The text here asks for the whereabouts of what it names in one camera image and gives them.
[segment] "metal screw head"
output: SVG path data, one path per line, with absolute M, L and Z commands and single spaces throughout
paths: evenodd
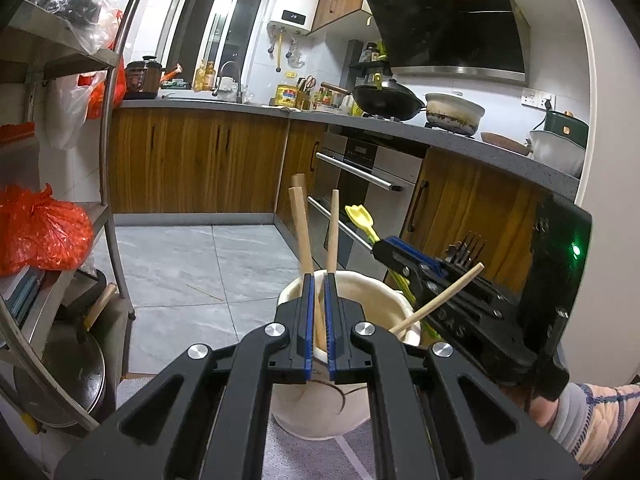
M 191 359 L 202 359 L 203 357 L 206 357 L 208 353 L 209 349 L 203 344 L 191 345 L 187 350 L 187 355 Z
M 445 343 L 444 341 L 438 341 L 434 343 L 431 347 L 431 350 L 438 357 L 451 357 L 453 354 L 453 347 L 449 343 Z
M 360 335 L 371 335 L 376 331 L 376 327 L 369 321 L 362 321 L 356 325 L 355 331 Z
M 270 335 L 271 337 L 278 337 L 284 334 L 286 328 L 282 323 L 269 323 L 266 327 L 264 327 L 264 332 L 266 335 Z

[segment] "floor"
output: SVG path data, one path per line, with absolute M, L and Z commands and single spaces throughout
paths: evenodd
M 193 343 L 228 346 L 273 320 L 298 261 L 273 225 L 116 228 L 136 309 L 129 372 L 155 374 Z M 94 265 L 114 281 L 106 240 Z
M 298 261 L 273 225 L 116 228 L 122 266 L 136 309 L 129 372 L 155 374 L 191 344 L 238 342 L 273 320 L 280 291 Z M 113 281 L 102 236 L 94 264 Z M 150 378 L 120 383 L 122 405 Z M 329 440 L 298 439 L 270 418 L 264 480 L 372 480 L 370 424 Z

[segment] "faucet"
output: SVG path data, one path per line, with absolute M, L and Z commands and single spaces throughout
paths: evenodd
M 216 87 L 213 89 L 213 92 L 211 92 L 211 95 L 213 95 L 213 97 L 216 97 L 218 95 L 218 91 L 220 90 L 220 83 L 222 82 L 222 72 L 225 69 L 225 66 L 227 66 L 230 63 L 233 63 L 236 66 L 236 72 L 238 72 L 238 79 L 236 80 L 238 82 L 238 90 L 236 90 L 236 103 L 241 105 L 242 104 L 242 85 L 240 84 L 240 67 L 238 66 L 238 63 L 236 63 L 235 61 L 227 61 L 222 66 L 222 68 L 220 68 L 220 71 L 218 72 L 218 83 L 216 84 Z

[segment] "oven door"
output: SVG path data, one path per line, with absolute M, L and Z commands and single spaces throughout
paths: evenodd
M 369 153 L 371 163 L 376 158 L 375 151 L 380 149 L 371 144 L 367 146 L 366 143 L 359 147 L 371 147 L 374 150 L 373 153 Z M 309 234 L 316 264 L 322 269 L 326 268 L 331 195 L 332 190 L 338 189 L 338 268 L 354 270 L 382 280 L 386 267 L 370 254 L 371 244 L 366 234 L 349 220 L 344 206 L 363 204 L 371 213 L 374 227 L 380 237 L 398 235 L 411 202 L 414 184 L 379 168 L 366 168 L 356 164 L 343 154 L 327 148 L 323 148 L 316 157 L 319 159 L 316 180 L 308 199 Z

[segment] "yellow spatula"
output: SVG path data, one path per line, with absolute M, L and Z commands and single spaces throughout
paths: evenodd
M 346 205 L 344 206 L 344 210 L 347 212 L 347 215 L 356 227 L 362 229 L 372 243 L 380 241 L 380 237 L 373 230 L 373 218 L 363 205 Z M 389 269 L 389 274 L 391 274 L 391 277 L 396 281 L 409 303 L 415 304 L 415 296 L 409 289 L 409 282 L 407 279 L 391 269 Z

